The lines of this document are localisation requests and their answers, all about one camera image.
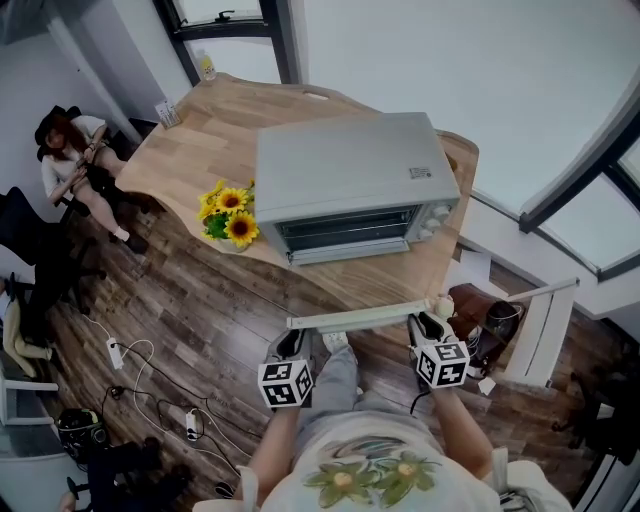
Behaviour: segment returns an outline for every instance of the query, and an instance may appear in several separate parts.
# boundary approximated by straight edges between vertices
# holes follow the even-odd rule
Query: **flower bouquet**
[[[215,189],[198,198],[198,219],[205,226],[202,236],[241,252],[260,233],[255,217],[247,210],[255,198],[255,183],[251,180],[249,188],[223,188],[224,183],[218,181]]]

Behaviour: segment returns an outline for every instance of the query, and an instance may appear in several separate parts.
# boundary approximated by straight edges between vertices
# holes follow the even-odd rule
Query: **hand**
[[[73,512],[76,509],[76,499],[70,492],[64,493],[58,505],[59,512]]]
[[[91,149],[91,147],[88,147],[87,149],[84,150],[84,159],[85,159],[85,161],[87,161],[89,163],[93,163],[94,156],[95,156],[95,151],[93,149]]]
[[[76,183],[78,183],[82,178],[84,178],[86,174],[87,174],[87,168],[84,165],[77,167],[67,178],[67,183],[73,186]]]

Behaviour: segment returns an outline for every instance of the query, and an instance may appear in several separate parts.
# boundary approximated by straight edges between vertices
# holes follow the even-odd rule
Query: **white pipe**
[[[104,84],[91,67],[91,64],[89,64],[89,61],[85,58],[82,53],[82,49],[78,46],[78,43],[69,31],[69,27],[67,27],[66,23],[62,19],[60,11],[58,11],[58,7],[55,4],[55,0],[46,0],[44,2],[43,13],[49,33],[60,49],[65,52],[67,57],[75,63],[80,71],[82,71],[85,78],[93,86],[100,99],[102,99],[102,101],[107,105],[107,108],[111,112],[113,121],[116,123],[118,128],[122,130],[122,133],[124,133],[127,139],[131,142],[134,144],[140,144],[142,142],[142,137],[129,122],[127,116],[113,99],[113,96],[109,94],[109,91],[107,91]]]

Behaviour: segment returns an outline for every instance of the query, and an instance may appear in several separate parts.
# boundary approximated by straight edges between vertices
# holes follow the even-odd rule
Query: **white shirt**
[[[71,120],[71,124],[82,133],[84,140],[89,144],[98,129],[105,125],[105,121],[92,116],[78,116]],[[42,158],[42,181],[47,197],[75,171],[76,162],[83,156],[70,144],[67,144],[63,152],[69,160],[57,161],[50,155]]]

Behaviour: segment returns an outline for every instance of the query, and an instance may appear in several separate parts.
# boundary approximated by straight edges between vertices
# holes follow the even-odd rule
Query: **power strip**
[[[192,411],[189,411],[185,415],[185,423],[187,427],[187,439],[189,441],[197,441],[198,431],[196,430],[196,416]]]
[[[116,343],[116,339],[113,337],[109,338],[106,343],[113,368],[115,370],[122,369],[122,367],[124,366],[124,361],[122,360],[122,354],[120,354],[120,346]]]

